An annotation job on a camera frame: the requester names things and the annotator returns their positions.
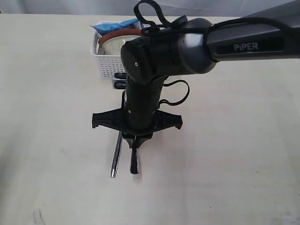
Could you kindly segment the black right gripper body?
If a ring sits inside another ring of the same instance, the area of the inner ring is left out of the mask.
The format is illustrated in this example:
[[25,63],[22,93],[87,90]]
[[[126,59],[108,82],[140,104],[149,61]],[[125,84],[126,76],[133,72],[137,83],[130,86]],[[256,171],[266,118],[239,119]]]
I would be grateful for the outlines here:
[[139,120],[135,119],[133,122],[126,121],[125,113],[122,108],[110,110],[107,112],[94,113],[92,115],[92,127],[99,126],[121,131],[128,135],[144,136],[150,135],[154,132],[161,131],[167,128],[175,127],[181,129],[182,117],[180,115],[156,110],[153,114],[152,120],[144,128],[134,128]]

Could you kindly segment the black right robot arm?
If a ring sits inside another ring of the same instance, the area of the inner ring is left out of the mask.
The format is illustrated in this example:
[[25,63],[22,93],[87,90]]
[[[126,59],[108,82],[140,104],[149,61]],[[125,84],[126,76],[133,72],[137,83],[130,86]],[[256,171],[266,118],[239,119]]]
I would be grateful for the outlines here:
[[165,78],[205,74],[220,61],[293,59],[300,56],[300,7],[284,4],[239,19],[212,24],[185,16],[161,24],[149,21],[142,36],[126,42],[121,60],[126,88],[121,108],[95,113],[92,127],[104,126],[122,133],[138,148],[154,132],[181,128],[179,115],[159,106]]

